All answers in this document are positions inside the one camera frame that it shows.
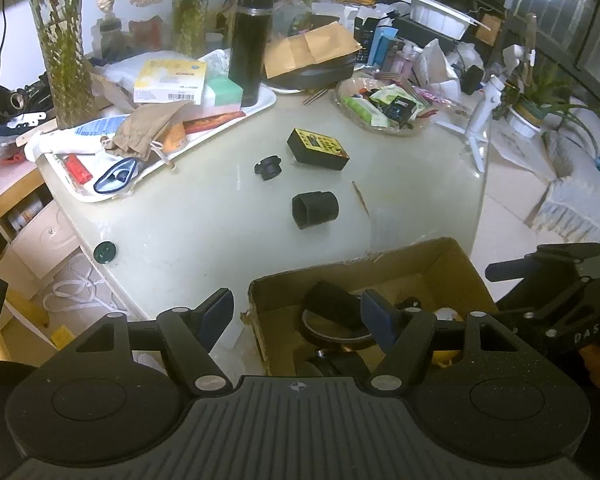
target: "brown paper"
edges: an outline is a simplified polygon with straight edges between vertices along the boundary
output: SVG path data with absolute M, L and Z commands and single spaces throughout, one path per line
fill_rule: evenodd
M 336 22 L 330 23 L 267 45 L 264 55 L 267 78 L 346 56 L 360 48 L 361 45 L 346 28 Z
M 113 138 L 104 137 L 104 149 L 112 155 L 134 156 L 148 161 L 151 141 L 159 139 L 171 127 L 171 119 L 187 102 L 142 105 L 122 121 Z
M 496 38 L 500 33 L 500 27 L 502 26 L 502 20 L 496 16 L 485 14 L 482 18 L 482 24 L 484 27 L 478 27 L 475 33 L 475 37 L 478 40 L 485 42 L 488 45 L 493 46 L 496 43 Z

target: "screw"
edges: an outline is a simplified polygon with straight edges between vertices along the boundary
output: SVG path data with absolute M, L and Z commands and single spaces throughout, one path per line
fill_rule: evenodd
M 226 380 L 218 375 L 203 375 L 196 379 L 196 388 L 203 392 L 214 392 L 224 388 Z
M 392 392 L 402 386 L 402 381 L 392 375 L 378 375 L 371 379 L 371 385 L 376 390 L 383 392 Z

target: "brown envelope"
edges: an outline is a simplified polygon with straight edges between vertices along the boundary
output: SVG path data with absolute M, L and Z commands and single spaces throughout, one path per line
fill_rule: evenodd
M 267 78 L 357 52 L 361 45 L 337 22 L 267 45 Z

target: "white drawer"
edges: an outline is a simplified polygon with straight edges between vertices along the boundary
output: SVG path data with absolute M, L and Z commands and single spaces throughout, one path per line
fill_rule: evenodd
M 11 246 L 31 272 L 42 279 L 77 249 L 79 242 L 54 201 L 24 227 Z

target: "cardboard box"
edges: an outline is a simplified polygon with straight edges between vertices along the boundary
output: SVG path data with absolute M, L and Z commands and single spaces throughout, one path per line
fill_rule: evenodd
M 134 84 L 134 102 L 191 101 L 199 105 L 206 64 L 198 60 L 152 59 L 142 66 Z
M 272 376 L 294 376 L 294 354 L 315 351 L 297 330 L 300 303 L 320 280 L 352 294 L 373 288 L 393 304 L 410 296 L 424 309 L 451 307 L 463 317 L 473 311 L 496 312 L 482 279 L 452 238 L 255 280 L 249 287 L 250 319 L 264 367 Z M 373 370 L 384 357 L 377 346 L 360 352 Z
M 498 34 L 500 33 L 500 28 L 502 27 L 502 20 L 497 16 L 485 14 L 481 21 L 483 25 L 486 25 L 491 30 L 489 30 L 489 28 L 478 27 L 478 30 L 475 33 L 475 37 L 478 40 L 493 46 L 496 43 Z

